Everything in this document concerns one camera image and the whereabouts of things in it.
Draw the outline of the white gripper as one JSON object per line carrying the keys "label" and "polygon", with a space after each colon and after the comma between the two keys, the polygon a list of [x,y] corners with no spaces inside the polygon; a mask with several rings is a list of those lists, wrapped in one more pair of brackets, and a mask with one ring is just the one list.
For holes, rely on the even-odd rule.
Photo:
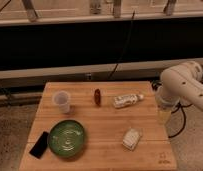
{"label": "white gripper", "polygon": [[164,125],[169,120],[175,104],[162,101],[158,101],[157,104],[158,104],[158,122]]}

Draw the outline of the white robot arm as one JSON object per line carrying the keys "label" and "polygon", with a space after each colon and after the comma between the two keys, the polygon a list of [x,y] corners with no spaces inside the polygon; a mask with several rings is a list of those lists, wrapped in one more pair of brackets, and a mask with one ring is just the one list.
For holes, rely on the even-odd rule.
{"label": "white robot arm", "polygon": [[161,85],[155,92],[158,123],[164,125],[172,109],[184,99],[203,112],[203,69],[195,61],[169,67],[160,74]]}

